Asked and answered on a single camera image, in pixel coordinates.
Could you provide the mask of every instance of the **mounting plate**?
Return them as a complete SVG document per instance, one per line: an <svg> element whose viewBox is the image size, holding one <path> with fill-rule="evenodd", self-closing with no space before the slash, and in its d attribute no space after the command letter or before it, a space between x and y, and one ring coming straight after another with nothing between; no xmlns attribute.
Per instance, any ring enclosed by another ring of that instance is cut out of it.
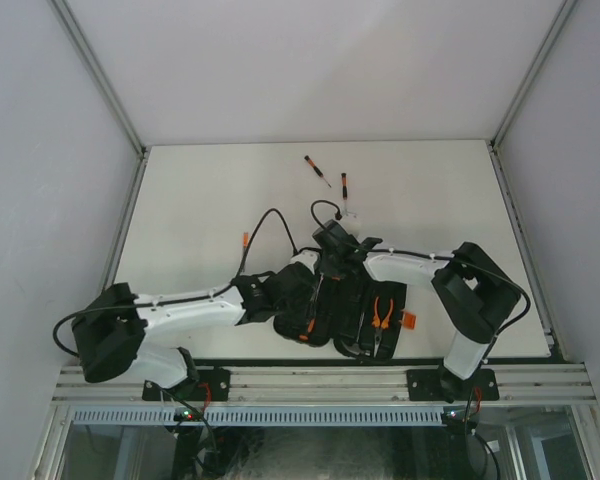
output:
<svg viewBox="0 0 600 480"><path fill-rule="evenodd" d="M410 402L446 401L447 399L440 385L440 374L437 368L407 370L407 386ZM463 383L462 393L455 400L469 400L471 386L482 390L482 400L500 400L496 374L493 370L486 368L478 370L471 380Z"/></svg>
<svg viewBox="0 0 600 480"><path fill-rule="evenodd" d="M196 387L185 387L173 393L185 402L204 402L207 397L207 390L201 388L200 384L206 383L211 389L211 400L213 402L226 402L229 400L231 386L231 372L229 370L214 368L211 370L198 370L198 373L200 374L200 382ZM153 383L145 382L142 389L142 399L145 402L161 402L163 398L160 393L160 389L153 386Z"/></svg>

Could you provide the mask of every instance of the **pliers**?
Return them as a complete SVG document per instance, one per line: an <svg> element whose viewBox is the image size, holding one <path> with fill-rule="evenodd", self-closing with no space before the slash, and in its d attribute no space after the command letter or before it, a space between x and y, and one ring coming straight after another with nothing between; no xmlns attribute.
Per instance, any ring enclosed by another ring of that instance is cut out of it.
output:
<svg viewBox="0 0 600 480"><path fill-rule="evenodd" d="M389 328L389 321L391 320L391 314L393 313L393 298L389 299L389 311L385 315L384 318L380 318L380 314L378 314L378 303L380 302L380 297L376 297L376 300L373 304L373 320L371 321L371 326L376 329L376 337L375 337L375 345L373 348L373 357L375 358L378 353L378 348L380 347L380 341L382 340L382 330L387 330Z"/></svg>

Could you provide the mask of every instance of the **orange pliers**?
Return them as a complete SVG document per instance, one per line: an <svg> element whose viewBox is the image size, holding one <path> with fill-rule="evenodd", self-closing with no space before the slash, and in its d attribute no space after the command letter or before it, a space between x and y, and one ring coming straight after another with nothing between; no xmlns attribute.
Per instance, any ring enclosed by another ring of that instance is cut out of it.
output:
<svg viewBox="0 0 600 480"><path fill-rule="evenodd" d="M393 313L393 298L389 299L389 312L383 319L380 319L380 315L378 314L379 301L380 297L376 297L376 301L373 304L373 321L371 322L371 326L374 328L386 330L389 328L389 320L391 320L391 314Z"/></svg>

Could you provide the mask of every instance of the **gray wall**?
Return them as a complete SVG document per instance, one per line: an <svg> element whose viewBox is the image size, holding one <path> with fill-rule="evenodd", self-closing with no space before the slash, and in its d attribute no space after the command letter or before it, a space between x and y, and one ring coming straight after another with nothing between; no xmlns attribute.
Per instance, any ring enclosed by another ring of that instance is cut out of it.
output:
<svg viewBox="0 0 600 480"><path fill-rule="evenodd" d="M568 351L600 399L600 0L579 3L501 154Z"/></svg>
<svg viewBox="0 0 600 480"><path fill-rule="evenodd" d="M97 293L134 155L44 0L0 1L0 479L24 478L61 316Z"/></svg>

